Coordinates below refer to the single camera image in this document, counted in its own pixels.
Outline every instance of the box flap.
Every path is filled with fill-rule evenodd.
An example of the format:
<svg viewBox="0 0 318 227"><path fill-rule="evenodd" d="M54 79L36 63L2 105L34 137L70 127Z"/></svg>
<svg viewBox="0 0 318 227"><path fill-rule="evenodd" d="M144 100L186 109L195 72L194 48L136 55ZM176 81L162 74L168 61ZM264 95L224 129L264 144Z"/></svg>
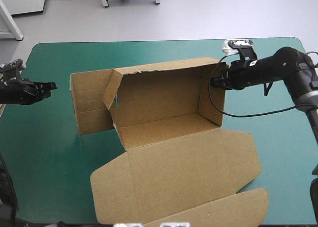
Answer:
<svg viewBox="0 0 318 227"><path fill-rule="evenodd" d="M158 227L168 222L190 222L192 227L257 227L266 217L268 204L268 193L258 188L191 208L144 227Z"/></svg>
<svg viewBox="0 0 318 227"><path fill-rule="evenodd" d="M102 102L112 73L113 69L71 74L71 94L80 135L114 128Z"/></svg>
<svg viewBox="0 0 318 227"><path fill-rule="evenodd" d="M122 167L121 155L91 176L96 215L102 224L148 223L174 215L233 195L260 173L253 139L244 132L214 129L124 155L129 166ZM127 210L128 217L118 210Z"/></svg>
<svg viewBox="0 0 318 227"><path fill-rule="evenodd" d="M210 57L202 57L202 58L194 58L194 59L187 59L187 60L181 60L181 61L172 61L172 62L147 64L147 65L134 66L134 67L117 68L115 69L111 82L109 86L107 87L103 101L106 107L110 109L115 99L120 82L122 81L122 77L124 75L136 74L136 73L142 73L142 72L171 71L171 70L178 70L178 69L184 69L184 68L193 68L193 67L205 66L210 64L216 64L218 61L219 60L213 59Z"/></svg>

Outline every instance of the green table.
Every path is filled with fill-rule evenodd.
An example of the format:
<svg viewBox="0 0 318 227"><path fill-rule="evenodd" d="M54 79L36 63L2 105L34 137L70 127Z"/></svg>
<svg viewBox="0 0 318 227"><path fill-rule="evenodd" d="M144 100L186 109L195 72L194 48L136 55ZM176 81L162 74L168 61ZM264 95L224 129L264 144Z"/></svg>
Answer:
<svg viewBox="0 0 318 227"><path fill-rule="evenodd" d="M296 38L254 39L258 56L283 46L304 50ZM23 73L34 81L55 81L52 97L31 106L8 105L0 119L0 152L19 199L18 218L32 222L95 223L90 174L122 152L115 132L78 136L70 74L201 56L223 56L223 40L44 43L36 45ZM292 105L282 82L268 97L263 87L229 91L226 110L256 113ZM296 110L260 118L224 118L224 129L251 132L262 174L245 189L270 194L266 224L315 223L309 186L318 152L306 117Z"/></svg>

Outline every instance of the open cardboard box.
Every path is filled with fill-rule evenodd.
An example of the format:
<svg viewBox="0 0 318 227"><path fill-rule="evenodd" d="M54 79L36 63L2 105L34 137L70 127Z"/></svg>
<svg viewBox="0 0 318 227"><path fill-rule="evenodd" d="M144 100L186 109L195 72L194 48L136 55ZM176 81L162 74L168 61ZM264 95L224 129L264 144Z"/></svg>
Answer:
<svg viewBox="0 0 318 227"><path fill-rule="evenodd" d="M262 223L267 192L237 194L261 172L253 138L221 130L223 116L208 98L217 62L204 57L71 75L79 133L115 127L126 150L91 175L100 223ZM224 90L213 88L213 96L223 108Z"/></svg>

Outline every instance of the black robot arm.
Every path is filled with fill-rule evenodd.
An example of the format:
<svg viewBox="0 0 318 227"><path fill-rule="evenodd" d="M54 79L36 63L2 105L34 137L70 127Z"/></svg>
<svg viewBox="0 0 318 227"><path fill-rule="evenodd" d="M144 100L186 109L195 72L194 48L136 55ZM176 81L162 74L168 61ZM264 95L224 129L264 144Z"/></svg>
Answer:
<svg viewBox="0 0 318 227"><path fill-rule="evenodd" d="M318 76L315 71L318 64L313 64L309 53L302 53L291 47L283 47L273 56L258 60L252 46L249 39L226 40L223 51L229 55L239 54L240 60L232 62L228 69L221 71L217 76L212 74L210 86L226 90L242 90L249 86L263 84L264 95L267 95L273 82L283 80L295 104L291 108L305 112L318 143ZM318 175L318 165L313 170L313 175ZM318 223L318 179L312 182L310 195Z"/></svg>
<svg viewBox="0 0 318 227"><path fill-rule="evenodd" d="M25 69L22 60L0 65L0 104L29 105L51 96L51 90L56 89L54 82L33 82L20 77L20 71Z"/></svg>

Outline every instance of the gray floor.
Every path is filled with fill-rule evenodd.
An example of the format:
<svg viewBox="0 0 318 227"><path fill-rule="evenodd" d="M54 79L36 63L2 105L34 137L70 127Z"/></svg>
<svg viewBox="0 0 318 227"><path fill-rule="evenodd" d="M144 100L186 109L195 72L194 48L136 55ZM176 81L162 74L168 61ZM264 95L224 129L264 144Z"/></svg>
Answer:
<svg viewBox="0 0 318 227"><path fill-rule="evenodd" d="M47 0L43 14L15 18L24 39L0 41L0 58L26 60L42 42L299 38L318 50L317 0Z"/></svg>

